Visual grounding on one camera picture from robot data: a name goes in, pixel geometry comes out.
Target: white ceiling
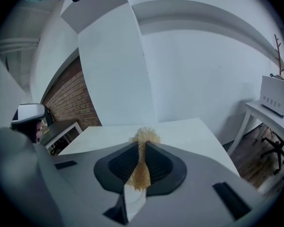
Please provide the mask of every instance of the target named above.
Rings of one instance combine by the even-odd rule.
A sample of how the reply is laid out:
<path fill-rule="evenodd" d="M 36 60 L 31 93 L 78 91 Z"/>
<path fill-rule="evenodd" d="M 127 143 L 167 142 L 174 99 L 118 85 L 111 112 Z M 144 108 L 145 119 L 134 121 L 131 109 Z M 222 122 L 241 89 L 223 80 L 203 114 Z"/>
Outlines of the white ceiling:
<path fill-rule="evenodd" d="M 0 28 L 0 41 L 11 38 L 18 38 L 19 42 L 26 38 L 40 39 L 42 29 L 57 2 L 58 0 L 42 0 L 40 2 L 20 0 Z M 1 49 L 0 53 L 19 49 L 15 52 L 2 53 L 0 58 L 4 64 L 7 58 L 10 74 L 22 88 L 28 88 L 29 72 L 36 48 L 23 50 L 23 46 L 16 46 L 11 42 L 0 43 L 0 45 L 12 45 L 12 47 Z"/>

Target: white table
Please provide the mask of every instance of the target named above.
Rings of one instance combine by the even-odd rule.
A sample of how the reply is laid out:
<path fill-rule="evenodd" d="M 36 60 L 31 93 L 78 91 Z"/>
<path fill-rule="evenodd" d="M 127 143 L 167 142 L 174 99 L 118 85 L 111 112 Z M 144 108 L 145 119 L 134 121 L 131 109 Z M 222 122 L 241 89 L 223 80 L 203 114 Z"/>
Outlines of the white table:
<path fill-rule="evenodd" d="M 268 108 L 265 108 L 260 103 L 259 100 L 247 103 L 246 107 L 247 107 L 247 111 L 245 114 L 244 121 L 242 123 L 242 126 L 239 130 L 239 133 L 235 141 L 233 142 L 233 144 L 227 151 L 228 155 L 231 155 L 233 153 L 233 151 L 235 150 L 235 148 L 238 146 L 239 142 L 241 141 L 250 116 L 258 118 L 261 122 L 267 125 L 272 131 L 274 131 L 278 136 L 280 136 L 282 140 L 284 140 L 284 117 L 281 117 L 277 113 L 269 110 Z M 263 133 L 265 125 L 263 125 L 263 129 L 261 130 L 259 135 Z"/>
<path fill-rule="evenodd" d="M 77 120 L 61 120 L 54 122 L 52 125 L 47 127 L 49 131 L 46 134 L 42 134 L 40 137 L 40 144 L 44 145 L 46 149 L 50 148 L 58 139 L 64 137 L 67 143 L 70 141 L 65 137 L 65 134 L 72 128 L 76 128 L 79 134 L 82 133 Z"/>
<path fill-rule="evenodd" d="M 88 127 L 59 155 L 106 148 L 133 137 L 142 125 Z M 156 123 L 151 126 L 161 137 L 161 143 L 212 158 L 239 175 L 223 146 L 198 118 Z"/>

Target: white box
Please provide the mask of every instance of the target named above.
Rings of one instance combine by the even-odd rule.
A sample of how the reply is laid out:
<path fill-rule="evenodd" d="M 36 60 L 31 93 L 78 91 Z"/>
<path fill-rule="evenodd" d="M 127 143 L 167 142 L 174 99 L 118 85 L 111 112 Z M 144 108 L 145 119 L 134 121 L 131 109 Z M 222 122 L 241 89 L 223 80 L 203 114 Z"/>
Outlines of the white box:
<path fill-rule="evenodd" d="M 284 80 L 263 76 L 260 102 L 284 116 Z"/>

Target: office chair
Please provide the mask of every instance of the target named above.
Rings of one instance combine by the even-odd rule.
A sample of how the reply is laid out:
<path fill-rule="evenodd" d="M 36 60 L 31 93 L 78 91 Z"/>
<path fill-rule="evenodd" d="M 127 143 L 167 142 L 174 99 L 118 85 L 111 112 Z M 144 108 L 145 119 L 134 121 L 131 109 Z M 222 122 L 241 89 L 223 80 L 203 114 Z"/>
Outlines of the office chair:
<path fill-rule="evenodd" d="M 284 141 L 276 133 L 274 133 L 274 134 L 279 139 L 280 144 L 274 143 L 272 140 L 268 139 L 267 137 L 263 138 L 262 142 L 267 140 L 268 143 L 270 143 L 274 147 L 274 149 L 269 150 L 269 151 L 261 154 L 260 157 L 263 158 L 265 155 L 268 155 L 268 154 L 274 153 L 274 152 L 278 154 L 279 169 L 276 169 L 274 171 L 274 175 L 276 175 L 281 170 L 281 155 L 284 156 L 284 151 L 282 150 L 282 148 L 284 146 Z"/>

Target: gray machine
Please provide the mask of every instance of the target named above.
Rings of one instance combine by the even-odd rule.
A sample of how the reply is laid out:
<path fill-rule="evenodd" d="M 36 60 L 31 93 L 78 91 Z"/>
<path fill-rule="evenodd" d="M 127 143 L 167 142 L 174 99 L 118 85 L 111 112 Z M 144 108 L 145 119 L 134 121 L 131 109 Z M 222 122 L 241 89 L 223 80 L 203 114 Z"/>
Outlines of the gray machine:
<path fill-rule="evenodd" d="M 122 189 L 137 147 L 128 142 L 51 157 L 25 135 L 0 129 L 0 186 L 40 226 L 246 226 L 272 204 L 218 162 L 149 142 L 145 162 L 152 184 L 145 205 L 128 223 Z M 156 174 L 162 169 L 167 171 Z M 124 178 L 120 173 L 126 171 Z"/>

